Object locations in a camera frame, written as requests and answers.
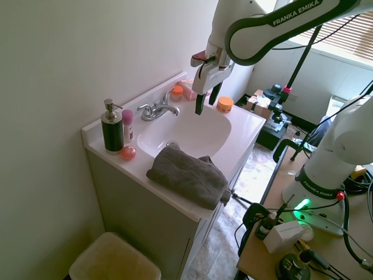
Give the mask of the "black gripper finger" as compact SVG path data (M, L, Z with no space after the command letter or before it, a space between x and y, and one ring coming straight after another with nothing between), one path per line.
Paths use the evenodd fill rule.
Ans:
M206 98L206 93L203 94L197 94L196 98L196 106L195 106L195 113L197 115L201 115L203 111L203 106Z
M210 94L210 97L209 97L209 104L210 105L214 105L217 97L218 97L218 94L219 94L219 91L221 89L221 86L222 86L222 82L220 82L219 84L217 84L216 86L213 87L212 89L212 92Z

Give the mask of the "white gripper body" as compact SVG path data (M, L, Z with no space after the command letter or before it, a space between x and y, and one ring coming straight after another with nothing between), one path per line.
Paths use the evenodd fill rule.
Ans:
M216 59L207 59L206 61L191 59L191 66L199 67L193 80L192 90L201 95L227 79L231 75L235 63L229 60L226 67L220 67Z

